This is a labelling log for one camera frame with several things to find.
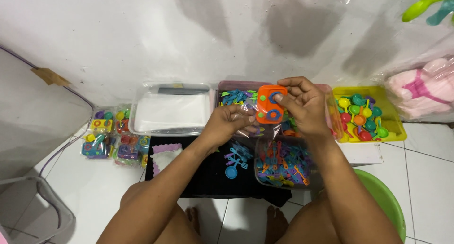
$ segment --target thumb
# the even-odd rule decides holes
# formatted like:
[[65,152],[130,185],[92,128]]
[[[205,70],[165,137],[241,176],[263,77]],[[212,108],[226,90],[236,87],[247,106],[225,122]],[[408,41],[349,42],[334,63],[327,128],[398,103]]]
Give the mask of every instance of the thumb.
[[274,100],[281,106],[287,108],[287,110],[292,114],[295,114],[296,112],[302,110],[302,107],[295,103],[295,101],[289,98],[288,96],[276,94],[274,95]]
[[233,127],[235,128],[235,131],[241,130],[244,127],[247,127],[255,121],[255,116],[249,116],[249,117],[240,117],[239,119],[234,120],[232,123]]

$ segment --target brown tape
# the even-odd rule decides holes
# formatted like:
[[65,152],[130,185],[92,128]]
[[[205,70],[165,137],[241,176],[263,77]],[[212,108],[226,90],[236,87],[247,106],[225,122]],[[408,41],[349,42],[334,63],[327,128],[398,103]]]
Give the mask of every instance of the brown tape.
[[35,73],[39,78],[46,82],[47,85],[50,84],[57,84],[58,86],[69,86],[70,82],[68,82],[65,78],[59,76],[54,71],[50,70],[49,68],[32,68],[31,71]]

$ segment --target hand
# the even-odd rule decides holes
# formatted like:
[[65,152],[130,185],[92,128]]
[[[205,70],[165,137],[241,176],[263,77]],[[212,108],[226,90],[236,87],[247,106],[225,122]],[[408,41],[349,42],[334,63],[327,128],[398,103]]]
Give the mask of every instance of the hand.
[[277,94],[274,99],[293,115],[303,138],[331,136],[325,120],[325,94],[317,86],[303,76],[285,78],[277,84],[286,87],[288,94]]
[[229,141],[237,131],[254,131],[251,125],[256,119],[252,114],[252,110],[243,110],[241,105],[217,107],[196,142],[207,149],[208,156]]

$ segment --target person's left hand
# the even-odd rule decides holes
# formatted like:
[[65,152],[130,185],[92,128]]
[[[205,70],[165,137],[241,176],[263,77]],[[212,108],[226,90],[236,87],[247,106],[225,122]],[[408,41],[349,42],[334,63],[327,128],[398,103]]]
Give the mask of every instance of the person's left hand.
[[217,107],[210,116],[205,128],[196,139],[198,145],[214,153],[221,145],[242,129],[242,132],[255,132],[251,126],[256,118],[252,110],[244,110],[241,105]]

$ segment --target black mat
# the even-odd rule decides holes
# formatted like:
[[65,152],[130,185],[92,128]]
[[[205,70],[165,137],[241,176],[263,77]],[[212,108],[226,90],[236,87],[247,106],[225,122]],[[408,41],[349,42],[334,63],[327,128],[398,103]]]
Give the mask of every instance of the black mat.
[[[185,149],[196,137],[151,137],[149,156],[153,155],[152,146],[160,144],[180,143]],[[248,148],[254,154],[256,144],[255,138],[236,138],[236,140]],[[231,143],[227,142],[219,148],[220,152],[215,152],[208,156],[200,165],[190,183],[183,191],[181,198],[214,198],[214,199],[233,199],[233,198],[256,198],[265,199],[271,204],[282,207],[288,199],[292,197],[290,190],[265,186],[258,183],[255,178],[254,160],[248,161],[248,168],[243,169],[237,166],[238,176],[229,179],[225,176],[227,159],[224,155],[230,154]],[[153,162],[148,160],[145,173],[145,180],[153,178]]]

